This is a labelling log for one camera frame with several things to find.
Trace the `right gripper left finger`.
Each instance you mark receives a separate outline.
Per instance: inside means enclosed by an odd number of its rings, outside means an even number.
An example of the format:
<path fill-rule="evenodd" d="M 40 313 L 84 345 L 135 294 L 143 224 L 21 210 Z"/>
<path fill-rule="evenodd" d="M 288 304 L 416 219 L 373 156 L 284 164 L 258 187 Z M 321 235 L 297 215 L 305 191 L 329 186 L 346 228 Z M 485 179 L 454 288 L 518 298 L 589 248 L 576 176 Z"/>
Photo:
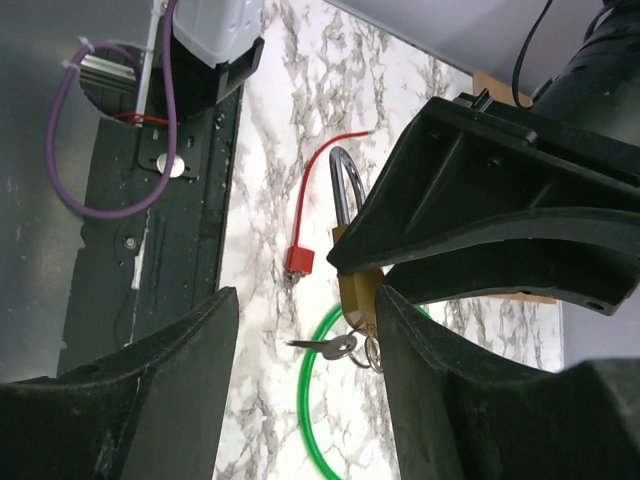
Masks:
<path fill-rule="evenodd" d="M 225 287 L 116 353 L 2 385 L 2 478 L 211 478 L 238 329 Z"/>

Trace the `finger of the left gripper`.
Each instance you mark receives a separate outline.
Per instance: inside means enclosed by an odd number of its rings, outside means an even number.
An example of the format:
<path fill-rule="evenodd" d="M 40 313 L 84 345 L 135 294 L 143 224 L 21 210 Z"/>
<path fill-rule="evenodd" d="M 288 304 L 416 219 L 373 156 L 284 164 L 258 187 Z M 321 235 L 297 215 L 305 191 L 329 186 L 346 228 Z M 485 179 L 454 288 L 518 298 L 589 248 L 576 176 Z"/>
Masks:
<path fill-rule="evenodd" d="M 344 272 L 507 240 L 639 252 L 639 125 L 598 131 L 431 99 L 330 251 Z"/>
<path fill-rule="evenodd" d="M 528 294 L 611 316 L 639 286 L 639 237 L 611 244 L 518 239 L 430 253 L 399 238 L 382 244 L 385 283 L 413 303 Z"/>

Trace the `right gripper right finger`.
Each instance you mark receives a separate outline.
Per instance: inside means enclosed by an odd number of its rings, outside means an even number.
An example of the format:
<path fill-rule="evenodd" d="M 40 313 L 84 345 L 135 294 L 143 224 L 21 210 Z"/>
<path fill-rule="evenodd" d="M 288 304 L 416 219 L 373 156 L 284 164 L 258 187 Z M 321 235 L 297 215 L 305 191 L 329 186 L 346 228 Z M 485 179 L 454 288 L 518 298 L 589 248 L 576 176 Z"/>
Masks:
<path fill-rule="evenodd" d="M 637 360 L 551 373 L 474 344 L 390 287 L 376 311 L 403 478 L 638 477 Z"/>

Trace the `silver key pair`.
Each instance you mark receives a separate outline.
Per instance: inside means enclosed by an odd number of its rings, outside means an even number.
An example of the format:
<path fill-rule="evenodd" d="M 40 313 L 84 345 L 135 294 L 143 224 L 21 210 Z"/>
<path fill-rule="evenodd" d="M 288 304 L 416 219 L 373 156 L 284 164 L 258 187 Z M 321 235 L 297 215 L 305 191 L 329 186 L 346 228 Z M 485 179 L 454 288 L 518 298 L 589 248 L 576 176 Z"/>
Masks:
<path fill-rule="evenodd" d="M 354 354 L 358 347 L 357 335 L 361 335 L 364 339 L 365 362 L 358 360 Z M 339 335 L 329 340 L 291 340 L 287 342 L 287 345 L 320 354 L 328 361 L 348 357 L 358 368 L 370 369 L 378 374 L 383 373 L 379 342 L 374 335 L 365 333 L 363 330 L 354 329 L 348 334 Z"/>

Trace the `brass padlock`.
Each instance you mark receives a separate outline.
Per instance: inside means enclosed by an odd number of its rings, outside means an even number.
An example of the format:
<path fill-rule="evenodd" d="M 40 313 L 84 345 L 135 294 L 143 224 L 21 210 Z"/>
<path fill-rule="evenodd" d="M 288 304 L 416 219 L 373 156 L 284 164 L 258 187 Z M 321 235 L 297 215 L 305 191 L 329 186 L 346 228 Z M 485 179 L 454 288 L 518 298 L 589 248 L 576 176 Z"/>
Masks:
<path fill-rule="evenodd" d="M 332 238 L 337 243 L 348 225 L 350 215 L 343 173 L 349 177 L 355 197 L 357 211 L 366 200 L 364 186 L 351 155 L 341 146 L 335 146 L 329 153 L 329 166 L 337 226 L 332 230 Z M 337 270 L 341 306 L 347 323 L 355 330 L 374 338 L 378 337 L 375 310 L 376 291 L 382 285 L 384 273 L 381 269 L 361 269 L 352 273 Z"/>

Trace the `green cable lock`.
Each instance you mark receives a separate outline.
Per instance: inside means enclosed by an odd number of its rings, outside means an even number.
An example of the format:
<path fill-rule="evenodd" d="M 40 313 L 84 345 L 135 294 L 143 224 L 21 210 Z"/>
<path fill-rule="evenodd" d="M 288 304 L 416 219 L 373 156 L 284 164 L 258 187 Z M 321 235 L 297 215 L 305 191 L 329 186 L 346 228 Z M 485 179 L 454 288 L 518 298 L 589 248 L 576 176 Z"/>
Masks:
<path fill-rule="evenodd" d="M 343 308 L 340 305 L 333 307 L 316 328 L 312 340 L 324 341 L 327 334 L 343 317 Z M 313 379 L 313 370 L 317 352 L 309 352 L 304 355 L 300 373 L 298 375 L 296 407 L 302 442 L 317 471 L 324 479 L 340 479 L 340 476 L 332 469 L 324 454 L 321 452 L 314 433 L 310 410 L 310 391 Z"/>

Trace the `red cable lock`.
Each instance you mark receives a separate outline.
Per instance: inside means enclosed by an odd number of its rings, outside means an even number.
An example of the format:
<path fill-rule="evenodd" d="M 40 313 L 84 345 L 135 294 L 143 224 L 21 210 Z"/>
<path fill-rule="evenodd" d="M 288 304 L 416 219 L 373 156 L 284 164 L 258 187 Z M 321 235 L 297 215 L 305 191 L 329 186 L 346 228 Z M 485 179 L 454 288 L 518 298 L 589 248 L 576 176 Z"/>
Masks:
<path fill-rule="evenodd" d="M 340 146 L 342 142 L 367 138 L 372 134 L 373 130 L 355 130 L 329 137 L 317 147 L 304 164 L 296 196 L 291 239 L 284 257 L 285 273 L 290 277 L 305 277 L 314 269 L 316 252 L 304 243 L 304 232 L 305 222 L 309 219 L 309 206 L 313 203 L 313 187 L 318 163 L 323 158 L 328 158 L 329 150 Z"/>

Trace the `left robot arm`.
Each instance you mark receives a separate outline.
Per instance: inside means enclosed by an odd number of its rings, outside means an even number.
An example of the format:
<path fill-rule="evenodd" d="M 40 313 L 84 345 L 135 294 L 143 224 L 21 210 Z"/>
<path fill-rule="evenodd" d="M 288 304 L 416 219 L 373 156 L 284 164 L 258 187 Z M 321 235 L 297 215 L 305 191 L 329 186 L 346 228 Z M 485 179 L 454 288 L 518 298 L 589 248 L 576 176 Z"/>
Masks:
<path fill-rule="evenodd" d="M 639 284 L 639 5 L 606 1 L 528 108 L 430 99 L 328 256 L 428 303 L 525 293 L 615 313 Z"/>

